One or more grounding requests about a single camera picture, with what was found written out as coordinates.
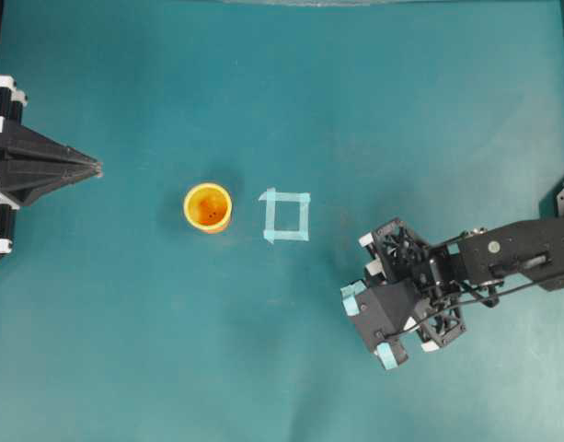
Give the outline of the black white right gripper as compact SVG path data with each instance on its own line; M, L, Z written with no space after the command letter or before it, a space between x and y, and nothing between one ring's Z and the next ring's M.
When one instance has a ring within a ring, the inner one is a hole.
M463 279L455 274L454 256L446 243L433 246L398 218L359 238L371 260L364 266L367 286L410 279L420 292L415 307L417 327L402 332L420 339L425 353L440 350L466 331L461 307Z

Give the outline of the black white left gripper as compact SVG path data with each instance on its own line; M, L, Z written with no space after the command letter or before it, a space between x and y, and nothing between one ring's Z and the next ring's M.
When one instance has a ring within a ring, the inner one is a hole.
M95 158L18 123L27 103L16 80L0 75L0 149L12 156L67 164L0 164L0 261L13 250L20 207L64 186L102 175L102 165Z

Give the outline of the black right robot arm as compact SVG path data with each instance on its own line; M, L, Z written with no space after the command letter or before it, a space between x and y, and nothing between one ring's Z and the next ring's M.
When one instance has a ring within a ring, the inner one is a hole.
M556 201L555 217L464 231L438 244L399 218L361 237L372 259L364 278L340 292L367 349L391 369L408 359L400 341L407 333L426 352L444 348L466 331L462 297L494 308L515 274L546 291L564 288L564 184Z

